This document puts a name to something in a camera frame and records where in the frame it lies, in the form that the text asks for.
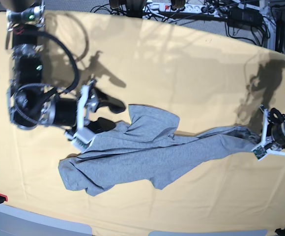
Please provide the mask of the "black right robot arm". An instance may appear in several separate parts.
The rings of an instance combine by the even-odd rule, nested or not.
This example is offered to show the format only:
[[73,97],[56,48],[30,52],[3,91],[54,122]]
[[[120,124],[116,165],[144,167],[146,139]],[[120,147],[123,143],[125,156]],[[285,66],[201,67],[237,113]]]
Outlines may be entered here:
[[[24,130],[38,126],[54,126],[68,135],[81,131],[105,132],[114,128],[110,120],[88,119],[89,113],[108,107],[112,113],[125,111],[125,104],[102,92],[96,80],[83,85],[80,95],[66,98],[79,84],[80,73],[69,49],[55,36],[44,30],[44,2],[41,0],[2,0],[6,10],[7,31],[12,36],[6,45],[12,49],[12,77],[7,90],[10,122]],[[68,56],[73,80],[68,86],[44,83],[44,64],[39,52],[39,38],[55,42]]]

